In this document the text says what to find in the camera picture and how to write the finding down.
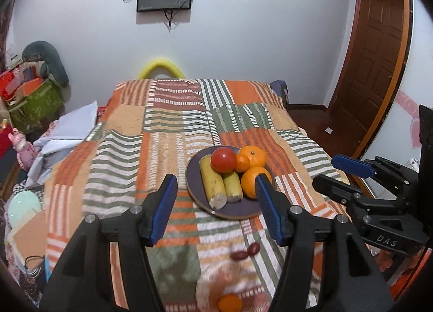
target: door frame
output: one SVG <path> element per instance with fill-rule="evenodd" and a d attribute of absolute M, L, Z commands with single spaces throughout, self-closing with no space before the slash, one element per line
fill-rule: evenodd
<path fill-rule="evenodd" d="M 359 11 L 360 11 L 361 0 L 356 0 L 355 14 L 353 18 L 352 31 L 350 33 L 349 45 L 347 48 L 346 58 L 344 59 L 343 68 L 341 69 L 340 76 L 334 93 L 331 98 L 331 102 L 328 106 L 327 114 L 331 114 L 333 108 L 335 108 L 335 102 L 338 96 L 338 92 L 343 83 L 343 77 L 346 75 L 347 68 L 349 66 L 350 58 L 352 57 L 353 47 L 355 45 L 355 34 L 358 28 L 359 21 Z M 394 101 L 395 95 L 397 94 L 398 88 L 400 86 L 401 78 L 403 77 L 404 69 L 406 67 L 406 61 L 408 59 L 409 46 L 411 43 L 410 37 L 412 34 L 412 0 L 403 0 L 403 30 L 401 32 L 401 43 L 400 49 L 398 51 L 397 62 L 395 64 L 395 69 L 392 74 L 391 81 L 389 83 L 388 90 L 386 91 L 385 97 L 379 107 L 378 113 L 376 114 L 372 124 L 370 125 L 364 138 L 361 140 L 358 148 L 353 153 L 352 157 L 361 158 L 365 153 L 367 147 L 373 141 L 379 131 L 382 123 L 391 108 Z"/>

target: peeled banana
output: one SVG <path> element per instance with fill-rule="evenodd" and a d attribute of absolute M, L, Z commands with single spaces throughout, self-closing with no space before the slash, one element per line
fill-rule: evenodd
<path fill-rule="evenodd" d="M 226 188 L 227 202 L 238 202 L 243 198 L 243 192 L 239 175 L 233 170 L 222 175 L 222 181 Z"/>
<path fill-rule="evenodd" d="M 226 189 L 221 175 L 211 167 L 210 154 L 200 159 L 200 173 L 209 205 L 215 210 L 220 210 L 227 203 Z"/>

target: white cloth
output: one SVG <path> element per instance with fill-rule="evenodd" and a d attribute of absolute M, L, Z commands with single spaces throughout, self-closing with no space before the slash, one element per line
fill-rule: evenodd
<path fill-rule="evenodd" d="M 89 135 L 95 126 L 97 109 L 95 101 L 61 116 L 49 136 L 41 137 L 33 143 L 34 147 L 41 150 L 27 174 L 27 189 L 43 185 L 51 174 L 53 165 L 64 159 Z"/>

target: small orange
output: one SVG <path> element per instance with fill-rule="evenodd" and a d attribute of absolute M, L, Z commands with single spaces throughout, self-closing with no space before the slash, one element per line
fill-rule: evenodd
<path fill-rule="evenodd" d="M 245 146 L 238 154 L 244 154 L 250 159 L 250 167 L 264 167 L 266 164 L 266 153 L 257 146 Z"/>
<path fill-rule="evenodd" d="M 242 310 L 242 300 L 234 294 L 223 295 L 219 299 L 218 309 L 220 312 L 240 312 Z"/>
<path fill-rule="evenodd" d="M 241 188 L 243 192 L 246 194 L 246 196 L 251 197 L 252 199 L 255 199 L 255 178 L 259 174 L 266 174 L 269 181 L 272 182 L 271 175 L 269 172 L 263 168 L 263 167 L 253 167 L 248 169 L 241 178 Z"/>
<path fill-rule="evenodd" d="M 243 173 L 249 168 L 250 168 L 250 159 L 244 154 L 237 154 L 235 171 L 238 173 Z"/>

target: striped blanket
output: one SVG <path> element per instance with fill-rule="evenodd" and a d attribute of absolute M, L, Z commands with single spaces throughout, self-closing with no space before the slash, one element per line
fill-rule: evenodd
<path fill-rule="evenodd" d="M 120 215 L 173 173 L 179 191 L 166 232 L 147 250 L 167 310 L 195 311 L 200 274 L 253 242 L 261 245 L 259 254 L 241 263 L 241 280 L 228 290 L 242 296 L 244 311 L 266 310 L 286 250 L 270 238 L 262 215 L 243 221 L 215 218 L 195 205 L 185 184 L 186 165 L 197 151 L 250 144 L 267 153 L 278 190 L 293 204 L 327 218 L 343 211 L 312 187 L 317 174 L 335 179 L 342 174 L 323 149 L 299 131 L 268 84 L 207 79 L 119 83 L 94 130 L 55 165 L 46 184 L 50 269 L 83 216 Z M 320 286 L 321 250 L 318 244 L 310 305 Z M 116 244 L 110 252 L 116 302 L 127 307 Z"/>

